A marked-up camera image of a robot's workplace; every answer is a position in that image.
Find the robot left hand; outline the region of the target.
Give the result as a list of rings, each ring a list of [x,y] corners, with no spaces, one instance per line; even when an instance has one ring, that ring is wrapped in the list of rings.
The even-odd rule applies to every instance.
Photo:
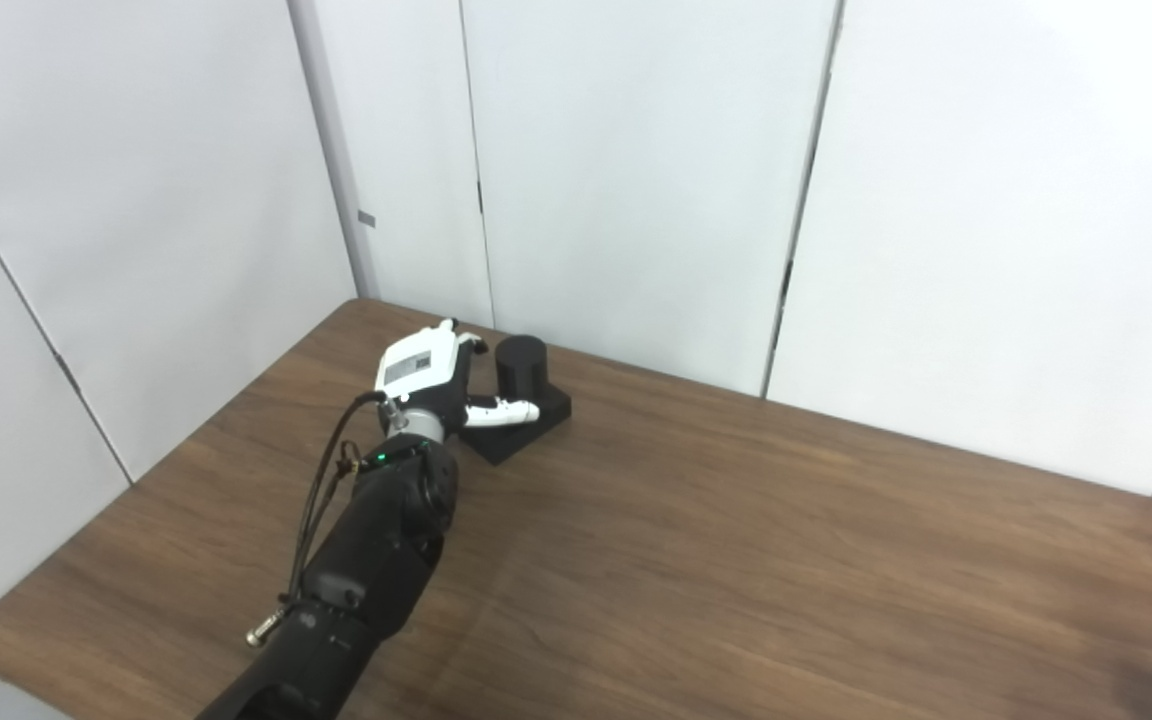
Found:
[[[463,429],[521,427],[540,419],[540,407],[522,397],[471,395],[473,359],[490,346],[457,327],[456,319],[445,318],[394,342],[381,355],[374,389],[382,396],[381,427],[387,435],[444,444]]]

